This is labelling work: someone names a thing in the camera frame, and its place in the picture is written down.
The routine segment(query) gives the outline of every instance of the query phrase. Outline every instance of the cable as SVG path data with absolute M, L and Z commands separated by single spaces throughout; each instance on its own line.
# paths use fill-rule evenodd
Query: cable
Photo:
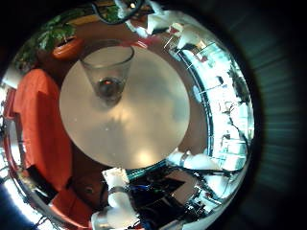
M 95 12 L 95 14 L 99 17 L 99 19 L 101 21 L 103 21 L 104 23 L 106 23 L 107 25 L 119 25 L 119 24 L 122 24 L 126 21 L 128 21 L 130 18 L 132 18 L 137 12 L 138 10 L 142 7 L 144 3 L 144 0 L 138 0 L 136 5 L 135 5 L 135 8 L 133 9 L 133 11 L 131 11 L 130 13 L 128 13 L 127 16 L 123 17 L 123 18 L 120 18 L 118 21 L 114 21 L 114 22 L 110 22 L 110 21 L 107 21 L 102 15 L 101 13 L 99 12 L 99 7 L 97 6 L 96 3 L 94 2 L 91 2 L 89 3 L 90 6 L 92 7 L 93 11 Z

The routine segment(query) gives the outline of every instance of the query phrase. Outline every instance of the flower pot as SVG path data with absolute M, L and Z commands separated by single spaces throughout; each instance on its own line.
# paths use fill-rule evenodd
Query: flower pot
M 68 37 L 66 41 L 61 42 L 53 50 L 53 57 L 60 60 L 74 60 L 79 57 L 79 54 L 83 48 L 83 39 L 72 36 Z

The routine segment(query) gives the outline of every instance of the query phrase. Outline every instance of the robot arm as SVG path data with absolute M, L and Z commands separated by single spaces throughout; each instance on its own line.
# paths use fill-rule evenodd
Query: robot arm
M 127 191 L 129 180 L 124 169 L 113 168 L 103 171 L 108 186 L 108 204 L 102 212 L 96 212 L 91 217 L 93 230 L 127 229 L 133 226 L 139 218 L 132 208 Z

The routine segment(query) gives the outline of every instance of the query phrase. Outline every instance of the green leaves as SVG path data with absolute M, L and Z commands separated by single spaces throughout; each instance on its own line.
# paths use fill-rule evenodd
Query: green leaves
M 33 66 L 36 62 L 37 50 L 50 52 L 58 43 L 74 35 L 76 29 L 69 24 L 69 21 L 83 15 L 83 9 L 74 9 L 65 11 L 46 22 L 23 44 L 13 59 L 13 64 L 20 70 L 28 70 L 29 66 Z
M 37 38 L 38 48 L 41 50 L 52 51 L 57 43 L 63 41 L 75 33 L 75 28 L 69 24 L 55 26 L 42 33 Z

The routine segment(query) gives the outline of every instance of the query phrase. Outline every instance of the table top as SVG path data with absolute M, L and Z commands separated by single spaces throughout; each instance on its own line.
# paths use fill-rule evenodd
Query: table top
M 103 106 L 77 61 L 61 87 L 59 110 L 74 144 L 93 160 L 139 169 L 167 157 L 188 128 L 190 104 L 176 70 L 157 54 L 133 47 L 121 101 Z

